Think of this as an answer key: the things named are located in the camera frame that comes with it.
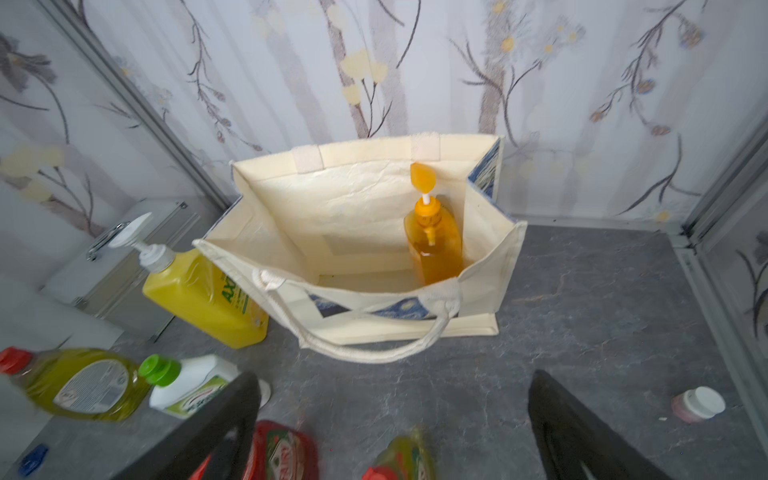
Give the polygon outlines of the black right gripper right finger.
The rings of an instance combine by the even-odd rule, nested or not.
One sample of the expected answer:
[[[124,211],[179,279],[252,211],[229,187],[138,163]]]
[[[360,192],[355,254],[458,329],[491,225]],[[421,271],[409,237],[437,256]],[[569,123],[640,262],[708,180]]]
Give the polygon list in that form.
[[[548,479],[670,479],[544,370],[533,374],[528,414]]]

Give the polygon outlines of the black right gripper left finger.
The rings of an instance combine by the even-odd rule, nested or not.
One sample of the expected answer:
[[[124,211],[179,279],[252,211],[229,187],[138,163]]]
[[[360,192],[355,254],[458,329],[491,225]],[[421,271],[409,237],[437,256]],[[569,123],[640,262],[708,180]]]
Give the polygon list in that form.
[[[118,472],[116,479],[241,479],[253,445],[261,390],[252,372],[239,375],[175,431]]]

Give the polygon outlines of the red dish soap bottle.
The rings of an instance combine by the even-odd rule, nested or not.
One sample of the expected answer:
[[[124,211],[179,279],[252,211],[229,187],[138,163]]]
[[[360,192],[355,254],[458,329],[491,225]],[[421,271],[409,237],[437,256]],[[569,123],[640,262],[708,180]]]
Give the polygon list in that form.
[[[242,479],[319,479],[317,447],[307,434],[257,421]]]

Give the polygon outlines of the yellow-green dish soap red cap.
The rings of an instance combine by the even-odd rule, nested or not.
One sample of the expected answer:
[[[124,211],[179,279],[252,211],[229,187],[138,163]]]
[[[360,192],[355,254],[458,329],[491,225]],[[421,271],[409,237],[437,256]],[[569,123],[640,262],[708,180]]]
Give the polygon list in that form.
[[[436,470],[423,431],[395,437],[365,471],[363,480],[435,480]]]

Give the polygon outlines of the orange pump soap bottle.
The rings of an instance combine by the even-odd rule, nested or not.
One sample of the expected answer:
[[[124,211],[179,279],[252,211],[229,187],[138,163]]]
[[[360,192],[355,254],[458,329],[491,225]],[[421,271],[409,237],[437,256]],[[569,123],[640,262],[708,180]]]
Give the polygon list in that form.
[[[412,186],[420,198],[404,218],[404,231],[416,275],[423,285],[458,277],[464,269],[462,234],[453,214],[433,194],[437,174],[412,163]]]

